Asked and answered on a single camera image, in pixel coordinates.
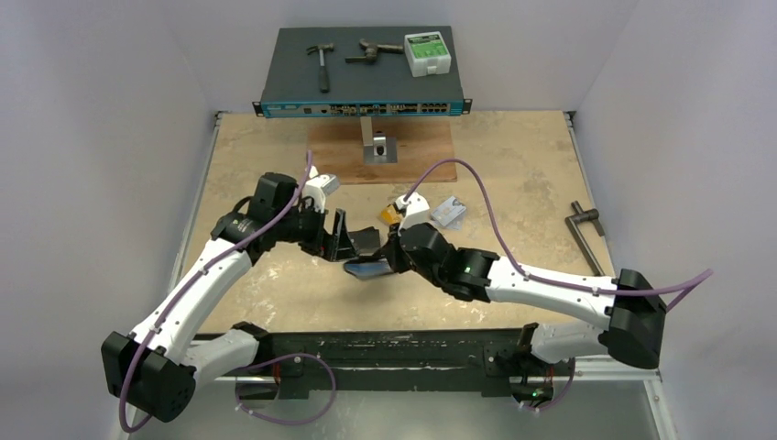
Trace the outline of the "black card holder wallet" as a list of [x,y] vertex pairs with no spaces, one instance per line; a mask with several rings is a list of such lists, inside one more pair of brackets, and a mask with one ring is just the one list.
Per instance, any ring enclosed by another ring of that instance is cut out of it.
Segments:
[[364,256],[346,261],[343,264],[345,273],[360,281],[368,281],[389,276],[395,273],[384,257]]

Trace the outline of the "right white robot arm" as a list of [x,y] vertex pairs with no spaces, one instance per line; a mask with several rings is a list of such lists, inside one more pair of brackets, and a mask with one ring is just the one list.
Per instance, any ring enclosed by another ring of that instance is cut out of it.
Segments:
[[647,295],[647,281],[634,270],[615,280],[517,269],[494,252],[455,247],[428,223],[393,228],[377,255],[393,272],[412,270],[460,301],[517,303],[571,317],[565,324],[527,325],[528,334],[514,349],[525,372],[593,355],[638,369],[659,366],[667,306]]

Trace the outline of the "black VIP card stack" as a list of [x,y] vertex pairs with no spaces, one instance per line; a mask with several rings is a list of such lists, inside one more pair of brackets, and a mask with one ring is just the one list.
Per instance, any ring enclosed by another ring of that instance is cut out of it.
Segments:
[[358,256],[372,255],[382,246],[380,231],[373,226],[350,231],[349,238]]

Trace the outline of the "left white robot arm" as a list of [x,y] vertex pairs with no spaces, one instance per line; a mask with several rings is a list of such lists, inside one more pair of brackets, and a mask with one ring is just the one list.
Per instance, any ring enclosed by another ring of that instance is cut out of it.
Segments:
[[276,172],[263,174],[255,192],[218,219],[192,268],[164,301],[123,335],[111,333],[101,346],[109,392],[148,418],[177,418],[206,383],[233,369],[260,375],[270,369],[273,350],[260,330],[239,324],[215,340],[190,346],[205,318],[227,291],[279,242],[327,261],[353,257],[345,211],[327,232],[325,201],[340,185],[333,174],[309,173],[304,183]]

